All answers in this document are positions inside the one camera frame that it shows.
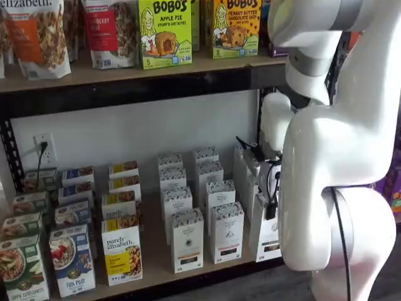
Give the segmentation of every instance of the shelf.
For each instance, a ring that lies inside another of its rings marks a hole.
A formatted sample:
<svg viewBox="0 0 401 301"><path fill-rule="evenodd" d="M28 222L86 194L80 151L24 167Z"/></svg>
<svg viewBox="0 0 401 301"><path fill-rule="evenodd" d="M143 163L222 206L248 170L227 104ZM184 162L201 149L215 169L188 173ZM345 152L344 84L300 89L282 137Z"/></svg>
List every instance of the shelf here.
<svg viewBox="0 0 401 301"><path fill-rule="evenodd" d="M0 117L4 119L235 92L284 84L285 59L265 53L247 58L213 60L206 51L194 53L191 65L139 70L97 70L89 53L71 64L59 80L28 81L19 65L0 80Z"/></svg>

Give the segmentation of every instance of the black cable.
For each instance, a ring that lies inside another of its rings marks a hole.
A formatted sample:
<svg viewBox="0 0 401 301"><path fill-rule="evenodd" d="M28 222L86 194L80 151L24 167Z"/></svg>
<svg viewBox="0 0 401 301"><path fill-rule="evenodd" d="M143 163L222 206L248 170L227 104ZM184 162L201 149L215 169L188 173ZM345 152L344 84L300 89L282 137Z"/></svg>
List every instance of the black cable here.
<svg viewBox="0 0 401 301"><path fill-rule="evenodd" d="M345 276L346 276L346 298L348 301L351 301L351 271L350 271L350 262L348 260L348 251L346 250L343 222L341 220L340 207L338 206L337 195L336 195L336 191L335 191L334 187L331 187L330 191L331 191L331 195L333 196L334 206L336 207L336 211L337 211L338 227L340 228L341 243L343 245Z"/></svg>

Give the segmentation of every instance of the power cord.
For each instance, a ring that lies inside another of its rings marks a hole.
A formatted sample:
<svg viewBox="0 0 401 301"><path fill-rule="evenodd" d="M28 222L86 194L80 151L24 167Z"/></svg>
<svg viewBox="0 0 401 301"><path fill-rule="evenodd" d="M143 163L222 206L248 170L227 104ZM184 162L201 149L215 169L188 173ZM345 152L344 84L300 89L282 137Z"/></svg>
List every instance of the power cord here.
<svg viewBox="0 0 401 301"><path fill-rule="evenodd" d="M341 243L343 245L345 276L346 276L346 298L348 301L351 301L351 271L350 271L350 262L348 260L348 251L346 249L346 243L345 243L343 222L341 220L340 207L338 206L338 200L337 200L335 188L331 187L330 191L331 191L331 195L333 196L334 206L336 207L336 211L337 211L338 227L340 228Z"/></svg>
<svg viewBox="0 0 401 301"><path fill-rule="evenodd" d="M38 170L36 171L36 189L38 189L39 186L39 171L40 171L40 164L42 163L42 156L47 148L48 148L48 143L46 141L40 143Z"/></svg>

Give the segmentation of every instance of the white wall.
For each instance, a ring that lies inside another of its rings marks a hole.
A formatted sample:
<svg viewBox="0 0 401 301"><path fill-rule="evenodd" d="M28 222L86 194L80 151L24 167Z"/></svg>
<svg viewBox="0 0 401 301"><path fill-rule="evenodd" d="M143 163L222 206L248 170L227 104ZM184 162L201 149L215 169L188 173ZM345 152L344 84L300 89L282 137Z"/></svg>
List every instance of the white wall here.
<svg viewBox="0 0 401 301"><path fill-rule="evenodd" d="M232 172L235 136L255 141L257 105L257 91L244 91L27 117L12 123L25 171L38 163L33 135L51 132L59 169L96 166L96 188L102 193L105 166L133 159L139 163L142 187L155 188L156 156L166 151L185 152L189 167L189 151L215 145L225 172Z"/></svg>

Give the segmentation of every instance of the orange label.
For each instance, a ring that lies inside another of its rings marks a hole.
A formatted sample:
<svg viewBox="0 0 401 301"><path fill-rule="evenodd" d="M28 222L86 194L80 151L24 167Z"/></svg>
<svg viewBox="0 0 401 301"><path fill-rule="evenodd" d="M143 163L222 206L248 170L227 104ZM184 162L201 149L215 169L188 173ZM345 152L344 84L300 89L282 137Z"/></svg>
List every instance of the orange label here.
<svg viewBox="0 0 401 301"><path fill-rule="evenodd" d="M36 19L27 14L13 14L11 17L6 20L6 26L17 57L21 61L42 64Z"/></svg>

